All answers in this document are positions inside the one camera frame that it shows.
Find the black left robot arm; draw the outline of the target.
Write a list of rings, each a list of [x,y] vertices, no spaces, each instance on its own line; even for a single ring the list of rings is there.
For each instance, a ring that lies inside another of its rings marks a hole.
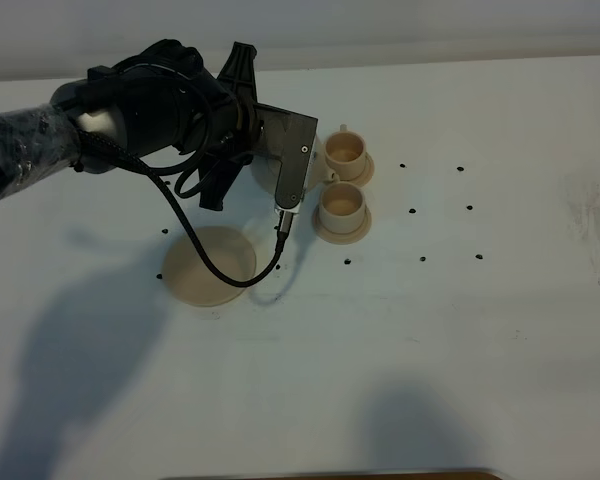
[[[195,48],[165,39],[90,68],[38,107],[0,113],[0,200],[65,169],[119,168],[157,182],[168,200],[201,195],[221,210],[242,168],[270,154],[256,55],[236,42],[212,75]]]

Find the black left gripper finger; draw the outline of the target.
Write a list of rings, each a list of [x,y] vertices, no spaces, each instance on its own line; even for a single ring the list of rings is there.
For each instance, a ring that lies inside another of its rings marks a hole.
[[[217,80],[236,96],[257,102],[254,61],[256,48],[251,44],[234,42],[229,57]]]
[[[204,160],[198,170],[200,180],[206,180],[199,193],[199,207],[206,210],[222,210],[224,198],[243,166],[242,160]]]

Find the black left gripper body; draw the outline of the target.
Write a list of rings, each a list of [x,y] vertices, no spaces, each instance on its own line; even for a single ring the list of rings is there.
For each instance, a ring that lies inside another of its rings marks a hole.
[[[263,121],[256,112],[257,95],[254,91],[203,90],[202,95],[210,108],[204,113],[204,121],[211,119],[212,124],[210,139],[199,155],[199,164],[251,151],[261,137],[263,127]]]

